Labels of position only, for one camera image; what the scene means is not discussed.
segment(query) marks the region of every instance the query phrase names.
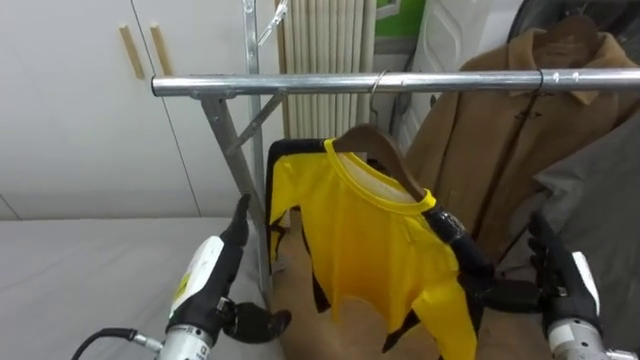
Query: brown coat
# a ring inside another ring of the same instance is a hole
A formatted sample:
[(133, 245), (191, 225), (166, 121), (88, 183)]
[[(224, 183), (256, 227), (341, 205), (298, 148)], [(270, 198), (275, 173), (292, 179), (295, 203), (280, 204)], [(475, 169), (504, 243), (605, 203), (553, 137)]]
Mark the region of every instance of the brown coat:
[[(602, 34), (592, 59), (567, 39), (532, 51), (540, 30), (467, 62), (461, 71), (635, 67), (616, 40)], [(536, 189), (532, 176), (624, 121), (632, 93), (487, 91), (444, 93), (418, 131), (406, 162), (421, 185), (497, 260), (507, 222)]]

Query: gray cloth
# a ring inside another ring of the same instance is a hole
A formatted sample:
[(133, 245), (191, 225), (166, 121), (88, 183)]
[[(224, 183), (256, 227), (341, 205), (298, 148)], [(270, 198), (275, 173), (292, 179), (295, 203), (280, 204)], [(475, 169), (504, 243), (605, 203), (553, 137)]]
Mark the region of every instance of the gray cloth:
[[(228, 219), (0, 222), (0, 359), (69, 359), (103, 327), (163, 339), (171, 298), (197, 247)], [(231, 288), (264, 306), (252, 234)], [(153, 359), (121, 339), (100, 339), (82, 359)], [(283, 359), (277, 341), (245, 345), (224, 334), (212, 359)]]
[[(542, 207), (545, 218), (571, 251), (582, 251), (589, 261), (606, 345), (638, 351), (640, 114), (535, 179), (551, 191)], [(527, 262), (528, 238), (526, 233), (520, 238), (499, 270)], [(531, 279), (531, 270), (509, 277)]]

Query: clothes hanger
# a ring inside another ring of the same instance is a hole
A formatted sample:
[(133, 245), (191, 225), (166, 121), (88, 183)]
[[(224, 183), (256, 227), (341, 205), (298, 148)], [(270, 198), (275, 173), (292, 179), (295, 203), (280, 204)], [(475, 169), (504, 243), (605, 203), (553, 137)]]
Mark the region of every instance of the clothes hanger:
[(572, 15), (552, 25), (545, 33), (537, 35), (533, 41), (533, 48), (560, 43), (562, 40), (574, 37), (579, 43), (585, 44), (591, 56), (600, 48), (598, 27), (585, 15)]
[[(380, 74), (373, 85), (372, 98), (385, 72)], [(366, 152), (378, 160), (415, 201), (420, 202), (426, 196), (424, 189), (404, 164), (402, 153), (393, 138), (375, 125), (362, 124), (349, 129), (333, 141), (333, 148), (336, 152)]]

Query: radiator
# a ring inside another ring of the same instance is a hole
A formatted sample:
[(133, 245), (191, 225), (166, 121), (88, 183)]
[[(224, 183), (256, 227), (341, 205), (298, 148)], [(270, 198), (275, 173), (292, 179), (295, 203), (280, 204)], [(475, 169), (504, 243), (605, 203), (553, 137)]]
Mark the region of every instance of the radiator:
[[(375, 0), (290, 0), (284, 20), (284, 70), (300, 73), (371, 72)], [(368, 94), (292, 95), (286, 133), (291, 138), (342, 135), (370, 119)]]

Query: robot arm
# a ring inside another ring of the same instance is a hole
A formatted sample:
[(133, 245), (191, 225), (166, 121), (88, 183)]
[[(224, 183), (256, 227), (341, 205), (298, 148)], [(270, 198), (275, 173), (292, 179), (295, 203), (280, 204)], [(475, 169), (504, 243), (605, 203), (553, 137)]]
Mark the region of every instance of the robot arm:
[(157, 360), (206, 360), (221, 330), (249, 344), (279, 337), (291, 322), (289, 311), (271, 314), (256, 304), (236, 304), (227, 297), (249, 236), (249, 200), (249, 195), (242, 196), (227, 230), (207, 239), (196, 251), (174, 296), (164, 342), (135, 329), (103, 329), (89, 337), (72, 360), (101, 337), (124, 338), (144, 346), (156, 353)]
[(463, 288), (497, 311), (542, 313), (554, 360), (638, 360), (602, 344), (598, 293), (582, 253), (570, 253), (539, 213), (531, 217), (529, 232), (535, 284), (461, 274)]

